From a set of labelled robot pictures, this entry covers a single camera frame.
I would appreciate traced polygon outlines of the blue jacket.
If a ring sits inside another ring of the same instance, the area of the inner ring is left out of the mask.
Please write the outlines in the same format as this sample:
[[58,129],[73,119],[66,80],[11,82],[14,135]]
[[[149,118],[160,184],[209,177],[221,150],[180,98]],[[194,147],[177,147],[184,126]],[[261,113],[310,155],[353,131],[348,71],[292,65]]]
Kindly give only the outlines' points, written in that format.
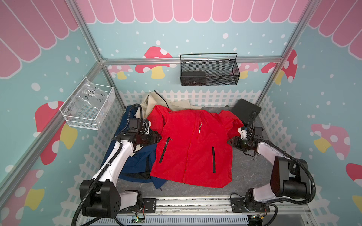
[[[131,107],[132,106],[130,105],[126,108],[126,112],[123,114],[114,136],[118,135],[126,126]],[[112,153],[114,145],[115,141],[113,140],[108,147],[102,165]],[[150,175],[153,164],[156,161],[156,147],[157,144],[141,147],[141,149],[133,156],[129,156],[118,178],[136,183],[153,183],[156,189],[161,189],[168,180],[156,178]]]

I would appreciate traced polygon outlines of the beige jacket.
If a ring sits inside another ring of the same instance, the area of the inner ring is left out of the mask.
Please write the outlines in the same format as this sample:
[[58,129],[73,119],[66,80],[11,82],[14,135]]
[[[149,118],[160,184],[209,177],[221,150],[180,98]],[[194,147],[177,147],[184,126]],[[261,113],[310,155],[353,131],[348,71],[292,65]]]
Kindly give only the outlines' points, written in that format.
[[202,108],[199,106],[193,106],[190,104],[189,100],[181,100],[181,101],[169,101],[163,98],[160,94],[153,91],[151,93],[147,93],[143,96],[141,100],[141,108],[137,108],[137,112],[135,114],[136,118],[147,118],[152,112],[155,105],[161,105],[169,108],[172,111],[181,111],[181,110],[201,110]]

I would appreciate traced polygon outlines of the red jacket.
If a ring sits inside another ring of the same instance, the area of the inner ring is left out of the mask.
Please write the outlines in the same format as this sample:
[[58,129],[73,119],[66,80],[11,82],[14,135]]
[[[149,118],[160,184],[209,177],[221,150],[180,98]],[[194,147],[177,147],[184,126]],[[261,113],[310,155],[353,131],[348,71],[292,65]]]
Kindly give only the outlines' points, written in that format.
[[243,122],[230,111],[172,111],[156,105],[148,120],[161,136],[151,176],[194,186],[223,188],[232,182],[233,149]]

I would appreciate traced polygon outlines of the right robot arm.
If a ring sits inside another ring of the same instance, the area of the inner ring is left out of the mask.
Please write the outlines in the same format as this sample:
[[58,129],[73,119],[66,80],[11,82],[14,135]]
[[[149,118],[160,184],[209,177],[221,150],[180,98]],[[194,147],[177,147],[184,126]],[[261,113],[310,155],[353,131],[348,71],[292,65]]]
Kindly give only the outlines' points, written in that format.
[[253,158],[261,155],[273,166],[268,184],[246,192],[243,198],[246,210],[259,211],[277,202],[296,205],[310,203],[316,195],[316,183],[308,170],[307,162],[263,139],[262,128],[255,126],[256,116],[256,112],[251,113],[246,128],[239,129],[240,136],[230,141],[233,148],[245,155]]

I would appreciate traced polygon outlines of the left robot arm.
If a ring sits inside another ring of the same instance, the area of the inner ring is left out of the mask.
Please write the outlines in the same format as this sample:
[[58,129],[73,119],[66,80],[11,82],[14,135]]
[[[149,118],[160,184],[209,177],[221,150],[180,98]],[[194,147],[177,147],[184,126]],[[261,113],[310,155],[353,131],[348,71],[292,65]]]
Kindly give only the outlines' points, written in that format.
[[71,225],[77,224],[79,215],[93,217],[87,225],[102,218],[114,219],[118,225],[121,222],[117,218],[120,211],[130,210],[136,216],[144,213],[146,205],[142,193],[138,190],[126,190],[119,193],[117,181],[127,160],[142,149],[156,148],[161,136],[150,129],[151,123],[144,119],[132,117],[134,109],[142,109],[140,104],[133,104],[129,109],[129,116],[124,128],[115,135],[112,140],[114,147],[103,166],[90,180],[84,180],[80,187],[80,204],[78,205]]

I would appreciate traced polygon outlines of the black plastic tool case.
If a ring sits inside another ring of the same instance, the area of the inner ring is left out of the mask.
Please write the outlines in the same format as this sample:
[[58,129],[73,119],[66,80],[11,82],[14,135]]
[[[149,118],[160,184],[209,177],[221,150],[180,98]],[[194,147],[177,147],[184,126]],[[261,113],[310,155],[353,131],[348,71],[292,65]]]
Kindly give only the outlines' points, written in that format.
[[244,126],[247,126],[251,118],[256,118],[259,115],[261,107],[244,99],[240,99],[231,108],[230,112],[236,115],[243,122]]

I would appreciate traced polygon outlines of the black box in basket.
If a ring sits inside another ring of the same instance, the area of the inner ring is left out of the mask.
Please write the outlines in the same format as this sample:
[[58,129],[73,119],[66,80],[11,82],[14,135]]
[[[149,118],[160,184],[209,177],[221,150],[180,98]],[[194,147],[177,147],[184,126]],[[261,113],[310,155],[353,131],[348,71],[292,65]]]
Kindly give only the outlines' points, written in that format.
[[206,85],[205,71],[181,72],[181,86],[204,86]]

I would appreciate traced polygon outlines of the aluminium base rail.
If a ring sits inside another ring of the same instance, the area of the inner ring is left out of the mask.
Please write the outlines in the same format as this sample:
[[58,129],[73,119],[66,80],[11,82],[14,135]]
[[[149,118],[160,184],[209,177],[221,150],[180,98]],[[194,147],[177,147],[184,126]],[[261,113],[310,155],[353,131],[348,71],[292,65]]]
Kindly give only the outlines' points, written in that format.
[[95,226],[248,226],[253,219],[262,225],[316,226],[307,205],[276,203],[249,212],[242,198],[229,196],[189,196],[144,198],[141,211],[121,211],[117,219],[103,218]]

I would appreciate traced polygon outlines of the horizontal aluminium frame bar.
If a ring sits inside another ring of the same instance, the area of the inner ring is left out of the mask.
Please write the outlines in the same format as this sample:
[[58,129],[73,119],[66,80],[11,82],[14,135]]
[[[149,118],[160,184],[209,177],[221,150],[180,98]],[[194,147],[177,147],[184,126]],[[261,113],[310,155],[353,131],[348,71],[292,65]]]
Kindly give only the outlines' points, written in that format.
[[121,59],[104,59],[103,65],[111,66],[111,65],[170,65],[170,64],[181,64],[184,61],[206,61],[209,62],[211,60],[221,60],[229,62],[232,59],[235,59],[237,63],[267,63],[274,62],[279,63],[282,61],[282,57],[272,57],[272,56],[254,56],[254,57],[201,57],[196,55],[195,57],[173,57],[173,58],[121,58]]

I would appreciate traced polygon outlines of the aluminium frame post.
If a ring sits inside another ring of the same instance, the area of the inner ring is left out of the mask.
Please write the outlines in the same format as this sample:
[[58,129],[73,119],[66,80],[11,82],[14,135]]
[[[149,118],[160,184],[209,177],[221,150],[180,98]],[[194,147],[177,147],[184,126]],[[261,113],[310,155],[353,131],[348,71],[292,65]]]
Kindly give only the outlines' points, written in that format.
[[124,107],[124,103],[122,101],[122,98],[119,94],[118,89],[116,88],[116,85],[114,83],[114,80],[111,76],[111,74],[109,73],[107,66],[105,65],[106,59],[101,55],[99,48],[88,28],[88,25],[86,23],[86,20],[81,12],[81,9],[79,7],[79,4],[76,1],[66,1],[68,7],[70,8],[71,13],[73,14],[81,32],[83,37],[85,38],[85,40],[87,41],[88,46],[91,49],[91,52],[93,54],[93,56],[95,57],[96,60],[96,69],[99,69],[103,72],[104,77],[107,81],[107,83],[114,88],[115,91],[115,95],[116,95],[116,99],[118,100],[118,102],[120,103],[121,107]]

